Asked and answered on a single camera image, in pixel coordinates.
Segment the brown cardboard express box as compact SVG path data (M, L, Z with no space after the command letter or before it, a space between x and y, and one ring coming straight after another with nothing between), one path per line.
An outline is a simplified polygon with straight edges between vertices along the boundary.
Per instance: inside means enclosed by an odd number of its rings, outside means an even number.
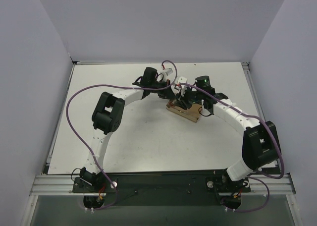
M166 109L174 114L177 114L185 119L188 119L192 122L198 122L200 117L200 111L202 110L202 106L199 104L193 104L189 109L183 109L181 107L176 106L175 101L169 101L166 105Z

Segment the red black utility knife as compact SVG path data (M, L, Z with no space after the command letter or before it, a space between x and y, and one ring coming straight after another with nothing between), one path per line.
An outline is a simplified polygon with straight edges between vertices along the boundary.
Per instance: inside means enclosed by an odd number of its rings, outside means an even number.
M179 106L179 101L178 100L171 100L169 102L169 105L172 106L172 107L178 107Z

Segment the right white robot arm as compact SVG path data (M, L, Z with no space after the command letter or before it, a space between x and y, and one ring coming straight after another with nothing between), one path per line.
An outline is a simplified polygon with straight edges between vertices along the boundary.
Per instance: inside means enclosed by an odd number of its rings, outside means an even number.
M275 125L256 115L245 113L223 93L217 93L210 85L208 76L195 79L195 84L187 83L186 78L175 80L177 103L183 109L192 104L200 104L211 115L215 115L233 127L242 137L242 153L240 159L225 170L229 181L235 182L246 178L253 172L259 172L264 165L279 160L280 178L285 173L279 140Z

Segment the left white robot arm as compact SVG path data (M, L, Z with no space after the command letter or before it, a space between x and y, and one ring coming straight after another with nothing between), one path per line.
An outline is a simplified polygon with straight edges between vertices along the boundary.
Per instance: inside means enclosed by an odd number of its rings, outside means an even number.
M146 67L143 76L139 77L133 86L116 93L103 92L92 114L94 136L89 150L89 156L80 170L80 180L91 192L101 188L104 175L103 167L106 149L112 134L119 128L125 106L141 100L150 93L156 93L160 98L172 99L174 93L167 78L173 73L172 68L164 68L160 73L155 68Z

